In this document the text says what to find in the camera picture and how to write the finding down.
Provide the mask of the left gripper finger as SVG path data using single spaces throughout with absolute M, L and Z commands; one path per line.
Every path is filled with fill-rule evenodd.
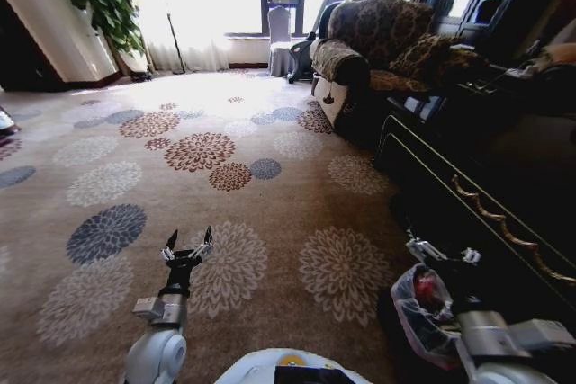
M 212 227 L 208 226 L 203 241 L 194 249 L 191 257 L 195 263 L 201 263 L 213 249 Z
M 171 262 L 176 258 L 174 247 L 176 245 L 177 238 L 178 230 L 176 229 L 167 240 L 165 247 L 160 251 L 165 263 Z

